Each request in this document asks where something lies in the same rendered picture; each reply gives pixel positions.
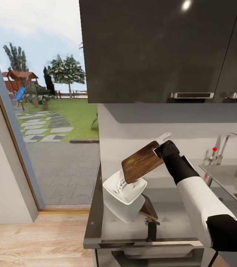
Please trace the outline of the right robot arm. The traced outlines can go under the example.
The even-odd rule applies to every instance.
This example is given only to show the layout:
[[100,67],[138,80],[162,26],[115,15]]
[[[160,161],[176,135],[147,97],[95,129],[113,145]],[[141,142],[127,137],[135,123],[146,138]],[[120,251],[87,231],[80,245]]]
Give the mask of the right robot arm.
[[230,267],[237,267],[237,219],[219,200],[194,170],[190,160],[176,145],[165,139],[166,132],[156,138],[160,145],[154,150],[162,157],[169,173],[174,178],[191,227],[203,246],[213,248]]

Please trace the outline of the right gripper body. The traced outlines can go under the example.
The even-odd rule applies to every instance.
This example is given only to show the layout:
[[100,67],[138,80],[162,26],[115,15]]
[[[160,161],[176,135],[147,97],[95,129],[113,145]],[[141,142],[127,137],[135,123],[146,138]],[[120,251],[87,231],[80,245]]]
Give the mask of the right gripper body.
[[160,153],[159,153],[159,150],[160,150],[160,149],[161,149],[161,146],[154,150],[154,152],[156,153],[156,155],[157,155],[159,158],[161,157],[161,155],[160,155]]

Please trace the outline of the cutting board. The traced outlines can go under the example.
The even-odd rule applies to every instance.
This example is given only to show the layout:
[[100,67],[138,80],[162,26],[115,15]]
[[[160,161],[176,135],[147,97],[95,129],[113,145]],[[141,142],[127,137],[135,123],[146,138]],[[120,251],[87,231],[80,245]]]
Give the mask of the cutting board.
[[158,147],[154,140],[122,161],[124,182],[130,184],[164,164],[162,157],[159,158],[154,152]]

